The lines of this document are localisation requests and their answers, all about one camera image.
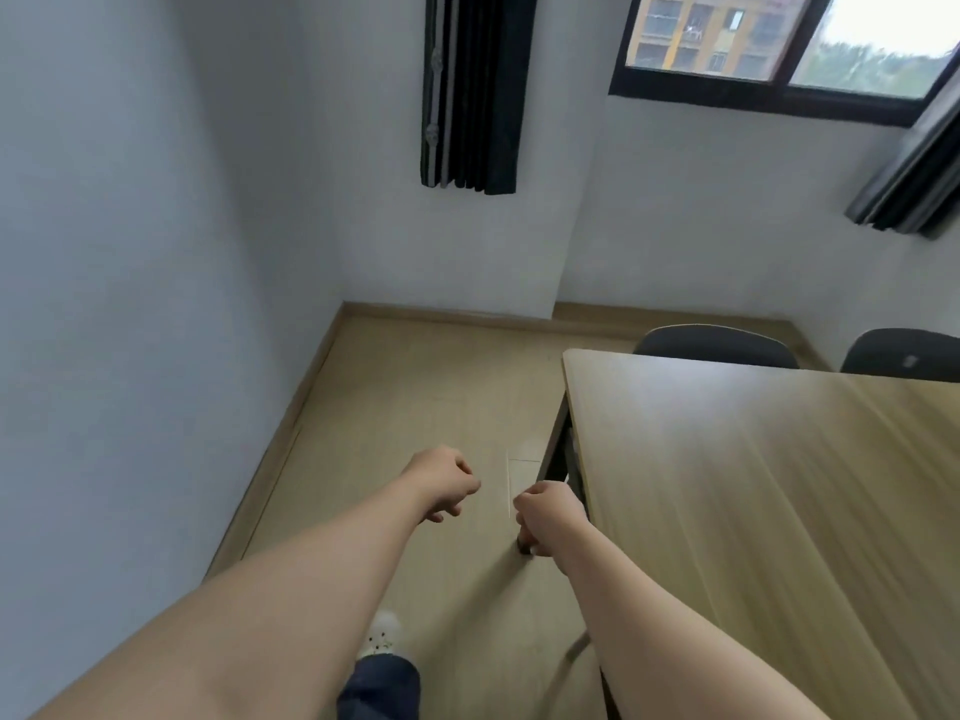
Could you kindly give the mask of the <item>person's left hand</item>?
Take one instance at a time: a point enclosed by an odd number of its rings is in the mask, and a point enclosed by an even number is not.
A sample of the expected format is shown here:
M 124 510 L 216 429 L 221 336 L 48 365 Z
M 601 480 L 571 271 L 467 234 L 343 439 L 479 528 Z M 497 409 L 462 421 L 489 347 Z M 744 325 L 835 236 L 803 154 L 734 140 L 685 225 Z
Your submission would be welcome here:
M 481 488 L 464 455 L 446 445 L 415 453 L 397 483 L 418 510 L 420 523 L 460 517 L 464 502 Z

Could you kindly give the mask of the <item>person's right hand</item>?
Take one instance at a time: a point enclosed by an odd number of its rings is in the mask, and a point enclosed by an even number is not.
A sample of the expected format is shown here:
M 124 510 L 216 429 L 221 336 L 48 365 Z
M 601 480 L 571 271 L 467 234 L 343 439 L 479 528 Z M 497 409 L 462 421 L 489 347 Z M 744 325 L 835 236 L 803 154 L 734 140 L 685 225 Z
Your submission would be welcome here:
M 548 555 L 530 555 L 551 558 L 558 570 L 567 574 L 568 557 L 594 529 L 582 502 L 566 483 L 543 481 L 540 494 L 521 498 L 520 506 L 528 527 Z

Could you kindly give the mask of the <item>person's left forearm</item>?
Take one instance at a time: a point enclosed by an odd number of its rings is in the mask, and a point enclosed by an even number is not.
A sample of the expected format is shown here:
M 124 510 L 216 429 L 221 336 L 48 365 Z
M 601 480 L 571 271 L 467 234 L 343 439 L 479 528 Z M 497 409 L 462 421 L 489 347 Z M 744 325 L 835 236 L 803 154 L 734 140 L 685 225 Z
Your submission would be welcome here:
M 140 629 L 31 720 L 310 720 L 349 675 L 437 502 L 408 474 L 244 560 Z

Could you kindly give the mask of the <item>person's right forearm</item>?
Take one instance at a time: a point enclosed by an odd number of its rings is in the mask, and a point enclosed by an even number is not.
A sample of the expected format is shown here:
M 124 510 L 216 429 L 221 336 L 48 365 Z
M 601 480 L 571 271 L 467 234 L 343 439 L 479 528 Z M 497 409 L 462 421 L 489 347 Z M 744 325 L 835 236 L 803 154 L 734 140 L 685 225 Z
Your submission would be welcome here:
M 542 542 L 570 581 L 624 720 L 830 720 L 588 520 L 554 521 Z

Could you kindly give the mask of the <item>black table leg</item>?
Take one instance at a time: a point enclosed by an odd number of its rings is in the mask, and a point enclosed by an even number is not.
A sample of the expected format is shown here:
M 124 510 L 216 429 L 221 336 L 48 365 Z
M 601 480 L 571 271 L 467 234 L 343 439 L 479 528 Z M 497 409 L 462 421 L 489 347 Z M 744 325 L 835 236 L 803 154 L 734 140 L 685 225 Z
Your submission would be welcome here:
M 572 429 L 572 418 L 570 415 L 569 395 L 563 394 L 558 407 L 558 413 L 554 421 L 551 434 L 547 440 L 544 458 L 541 461 L 535 484 L 544 481 L 553 481 L 567 484 L 574 496 L 583 500 L 580 491 L 580 483 L 574 478 L 570 483 L 570 461 L 572 457 L 573 467 L 577 467 L 575 450 L 570 446 L 570 431 Z

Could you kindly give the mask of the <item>white shoe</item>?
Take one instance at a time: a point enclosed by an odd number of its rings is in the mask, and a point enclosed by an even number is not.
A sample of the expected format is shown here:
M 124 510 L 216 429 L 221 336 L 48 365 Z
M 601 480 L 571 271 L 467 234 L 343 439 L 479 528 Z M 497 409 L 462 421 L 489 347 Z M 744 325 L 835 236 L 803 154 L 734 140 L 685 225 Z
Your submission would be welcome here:
M 398 615 L 388 609 L 380 609 L 368 626 L 356 661 L 375 656 L 402 656 L 403 640 L 404 630 Z

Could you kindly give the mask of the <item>blue jeans leg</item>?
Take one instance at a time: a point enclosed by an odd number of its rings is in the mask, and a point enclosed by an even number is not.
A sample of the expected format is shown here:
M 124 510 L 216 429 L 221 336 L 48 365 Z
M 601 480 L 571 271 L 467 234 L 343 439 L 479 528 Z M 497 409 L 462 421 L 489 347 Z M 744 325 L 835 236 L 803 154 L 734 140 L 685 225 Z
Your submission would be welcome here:
M 336 702 L 336 720 L 420 720 L 421 673 L 395 653 L 359 658 Z

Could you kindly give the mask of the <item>wooden table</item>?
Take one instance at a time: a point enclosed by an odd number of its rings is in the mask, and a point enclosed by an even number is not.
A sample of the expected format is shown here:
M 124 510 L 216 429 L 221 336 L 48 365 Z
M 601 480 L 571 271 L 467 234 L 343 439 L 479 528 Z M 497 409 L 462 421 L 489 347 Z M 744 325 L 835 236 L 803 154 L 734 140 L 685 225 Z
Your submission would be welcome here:
M 960 385 L 569 349 L 586 512 L 833 720 L 960 720 Z

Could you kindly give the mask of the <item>dark grey chair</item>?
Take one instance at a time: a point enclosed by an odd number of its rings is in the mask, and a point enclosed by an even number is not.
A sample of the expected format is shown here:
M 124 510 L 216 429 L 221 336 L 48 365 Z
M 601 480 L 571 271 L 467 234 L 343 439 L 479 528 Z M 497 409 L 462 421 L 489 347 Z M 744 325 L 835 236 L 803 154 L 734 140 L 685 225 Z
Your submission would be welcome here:
M 797 358 L 781 341 L 715 324 L 676 324 L 652 329 L 632 354 L 785 370 L 800 368 Z
M 917 328 L 876 328 L 846 352 L 840 372 L 960 384 L 960 337 Z

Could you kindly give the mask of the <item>dark pleated curtain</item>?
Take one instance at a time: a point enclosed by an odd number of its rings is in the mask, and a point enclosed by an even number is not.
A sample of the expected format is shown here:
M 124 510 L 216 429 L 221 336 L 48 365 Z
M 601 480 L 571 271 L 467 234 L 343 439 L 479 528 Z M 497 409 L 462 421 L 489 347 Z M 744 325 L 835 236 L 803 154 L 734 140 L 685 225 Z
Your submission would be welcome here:
M 517 192 L 538 0 L 425 0 L 420 181 Z
M 846 207 L 853 224 L 928 241 L 960 221 L 960 69 Z

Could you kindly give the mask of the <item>black framed window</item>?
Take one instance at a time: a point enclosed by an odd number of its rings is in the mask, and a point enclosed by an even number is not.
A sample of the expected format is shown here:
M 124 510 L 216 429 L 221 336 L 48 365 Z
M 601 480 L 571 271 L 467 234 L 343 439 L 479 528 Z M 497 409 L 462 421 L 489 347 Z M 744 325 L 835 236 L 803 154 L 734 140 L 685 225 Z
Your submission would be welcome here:
M 631 0 L 614 97 L 907 129 L 960 72 L 960 0 Z

